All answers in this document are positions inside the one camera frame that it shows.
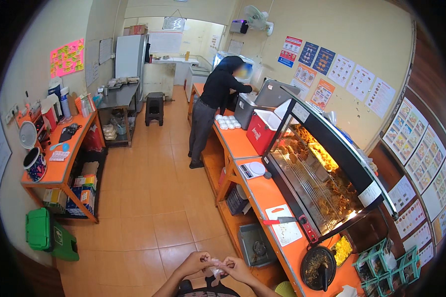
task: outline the gray trousers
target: gray trousers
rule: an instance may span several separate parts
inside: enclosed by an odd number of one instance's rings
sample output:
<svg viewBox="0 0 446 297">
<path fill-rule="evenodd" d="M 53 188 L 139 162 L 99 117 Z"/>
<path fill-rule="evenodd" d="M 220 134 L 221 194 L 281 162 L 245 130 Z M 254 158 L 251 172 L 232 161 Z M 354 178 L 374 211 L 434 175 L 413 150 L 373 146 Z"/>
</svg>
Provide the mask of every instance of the gray trousers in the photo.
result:
<svg viewBox="0 0 446 297">
<path fill-rule="evenodd" d="M 215 113 L 216 109 L 208 107 L 200 100 L 197 100 L 193 105 L 192 130 L 190 132 L 190 152 L 193 164 L 200 162 L 200 154 L 205 149 Z"/>
</svg>

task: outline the white cutting board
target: white cutting board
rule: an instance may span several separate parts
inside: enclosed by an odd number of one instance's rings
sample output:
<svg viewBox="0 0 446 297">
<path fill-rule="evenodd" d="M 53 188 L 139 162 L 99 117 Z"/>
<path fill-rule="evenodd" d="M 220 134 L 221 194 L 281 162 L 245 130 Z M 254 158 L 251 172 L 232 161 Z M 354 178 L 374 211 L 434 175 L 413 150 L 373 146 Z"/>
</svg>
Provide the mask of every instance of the white cutting board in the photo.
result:
<svg viewBox="0 0 446 297">
<path fill-rule="evenodd" d="M 266 215 L 268 216 L 269 220 L 277 220 L 278 217 L 292 217 L 291 211 L 289 210 L 287 204 L 268 208 L 266 210 Z M 272 225 L 272 227 L 282 247 L 303 237 L 301 231 L 299 231 L 297 222 L 277 224 Z"/>
</svg>

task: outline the food display warmer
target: food display warmer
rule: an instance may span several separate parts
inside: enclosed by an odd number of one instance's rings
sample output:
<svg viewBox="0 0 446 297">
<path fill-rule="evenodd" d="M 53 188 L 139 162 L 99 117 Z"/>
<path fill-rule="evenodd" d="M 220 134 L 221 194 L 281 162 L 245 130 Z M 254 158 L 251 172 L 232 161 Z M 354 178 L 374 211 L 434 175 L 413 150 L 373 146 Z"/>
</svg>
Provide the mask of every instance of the food display warmer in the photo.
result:
<svg viewBox="0 0 446 297">
<path fill-rule="evenodd" d="M 291 103 L 262 162 L 273 175 L 310 245 L 356 223 L 387 201 L 375 173 L 329 121 L 288 89 Z"/>
</svg>

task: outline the digital kitchen scale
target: digital kitchen scale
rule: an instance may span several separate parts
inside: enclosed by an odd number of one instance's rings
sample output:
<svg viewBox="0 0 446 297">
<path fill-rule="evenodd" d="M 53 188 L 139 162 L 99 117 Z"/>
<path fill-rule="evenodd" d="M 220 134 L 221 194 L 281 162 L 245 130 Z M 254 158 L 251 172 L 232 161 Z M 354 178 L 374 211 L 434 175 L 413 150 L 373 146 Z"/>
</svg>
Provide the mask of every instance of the digital kitchen scale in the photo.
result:
<svg viewBox="0 0 446 297">
<path fill-rule="evenodd" d="M 243 175 L 247 180 L 262 176 L 266 172 L 266 167 L 259 162 L 241 164 L 238 167 L 243 172 Z"/>
</svg>

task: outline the pink sticky note board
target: pink sticky note board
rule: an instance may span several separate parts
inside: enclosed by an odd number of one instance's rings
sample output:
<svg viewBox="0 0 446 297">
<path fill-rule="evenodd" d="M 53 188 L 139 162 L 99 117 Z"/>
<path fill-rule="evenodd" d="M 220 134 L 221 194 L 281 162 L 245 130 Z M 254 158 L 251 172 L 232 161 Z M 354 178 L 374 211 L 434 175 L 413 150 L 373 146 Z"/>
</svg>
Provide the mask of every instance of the pink sticky note board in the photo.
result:
<svg viewBox="0 0 446 297">
<path fill-rule="evenodd" d="M 49 54 L 51 78 L 84 69 L 84 38 L 70 42 Z"/>
</svg>

